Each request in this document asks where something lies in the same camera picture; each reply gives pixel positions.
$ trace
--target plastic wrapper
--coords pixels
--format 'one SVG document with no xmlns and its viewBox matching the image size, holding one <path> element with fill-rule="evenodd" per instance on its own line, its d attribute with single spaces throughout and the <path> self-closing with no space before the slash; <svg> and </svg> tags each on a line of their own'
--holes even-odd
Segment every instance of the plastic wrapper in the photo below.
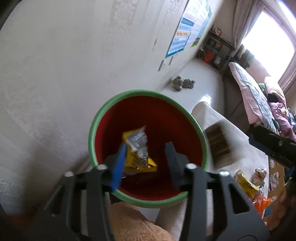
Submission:
<svg viewBox="0 0 296 241">
<path fill-rule="evenodd" d="M 157 165 L 148 155 L 147 136 L 145 127 L 127 131 L 122 134 L 127 144 L 126 162 L 124 172 L 133 175 L 141 172 L 156 172 Z"/>
<path fill-rule="evenodd" d="M 266 177 L 266 169 L 262 169 L 262 168 L 256 168 L 255 169 L 255 175 L 253 177 L 253 181 L 252 183 L 255 186 L 261 186 L 264 187 L 264 179 Z"/>
<path fill-rule="evenodd" d="M 272 198 L 265 198 L 264 196 L 260 195 L 253 200 L 253 205 L 258 211 L 260 217 L 263 217 L 264 210 L 268 208 L 273 202 Z"/>
<path fill-rule="evenodd" d="M 237 181 L 238 185 L 244 190 L 244 192 L 251 198 L 254 199 L 256 195 L 260 193 L 259 187 L 251 183 L 242 170 L 238 170 L 234 175 L 234 179 Z"/>
</svg>

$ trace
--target screw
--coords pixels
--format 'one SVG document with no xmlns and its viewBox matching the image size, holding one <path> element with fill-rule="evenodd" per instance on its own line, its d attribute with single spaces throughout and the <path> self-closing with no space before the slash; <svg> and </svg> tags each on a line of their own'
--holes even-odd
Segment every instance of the screw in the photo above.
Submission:
<svg viewBox="0 0 296 241">
<path fill-rule="evenodd" d="M 195 165 L 194 163 L 187 163 L 186 168 L 193 170 L 193 169 L 197 168 L 197 165 Z"/>
<path fill-rule="evenodd" d="M 222 170 L 222 171 L 220 171 L 219 174 L 220 174 L 222 177 L 227 177 L 227 176 L 229 176 L 229 172 L 226 171 L 226 170 Z"/>
<path fill-rule="evenodd" d="M 107 166 L 105 165 L 105 164 L 99 164 L 99 165 L 97 165 L 97 167 L 96 167 L 98 170 L 105 170 L 105 169 L 107 169 Z"/>
<path fill-rule="evenodd" d="M 72 176 L 74 176 L 74 172 L 67 171 L 67 172 L 65 172 L 64 176 L 65 177 L 72 177 Z"/>
</svg>

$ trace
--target sticker on wall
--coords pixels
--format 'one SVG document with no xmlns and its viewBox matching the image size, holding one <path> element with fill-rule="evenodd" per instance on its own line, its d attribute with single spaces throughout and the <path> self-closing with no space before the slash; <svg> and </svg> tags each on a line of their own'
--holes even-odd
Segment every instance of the sticker on wall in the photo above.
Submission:
<svg viewBox="0 0 296 241">
<path fill-rule="evenodd" d="M 208 0 L 189 0 L 165 57 L 197 45 L 211 15 Z"/>
</svg>

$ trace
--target floor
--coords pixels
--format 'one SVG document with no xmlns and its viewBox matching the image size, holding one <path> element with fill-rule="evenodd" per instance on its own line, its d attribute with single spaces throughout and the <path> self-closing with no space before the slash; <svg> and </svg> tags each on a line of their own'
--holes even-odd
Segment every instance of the floor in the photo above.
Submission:
<svg viewBox="0 0 296 241">
<path fill-rule="evenodd" d="M 224 114 L 224 88 L 221 75 L 212 66 L 202 60 L 191 60 L 179 73 L 183 79 L 195 81 L 193 89 L 176 91 L 172 82 L 160 92 L 182 105 L 189 113 L 201 101 L 207 102 L 214 110 Z M 150 221 L 155 222 L 159 209 L 139 207 L 140 212 Z"/>
</svg>

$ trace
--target blue gripper pad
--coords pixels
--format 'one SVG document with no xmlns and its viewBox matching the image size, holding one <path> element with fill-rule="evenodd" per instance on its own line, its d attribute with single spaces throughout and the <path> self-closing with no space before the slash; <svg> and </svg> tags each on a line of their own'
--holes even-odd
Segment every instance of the blue gripper pad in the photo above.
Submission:
<svg viewBox="0 0 296 241">
<path fill-rule="evenodd" d="M 126 162 L 126 143 L 121 143 L 115 157 L 115 163 L 114 163 L 113 169 L 110 170 L 112 173 L 112 181 L 110 184 L 112 191 L 115 191 L 116 188 L 120 186 L 125 162 Z"/>
</svg>

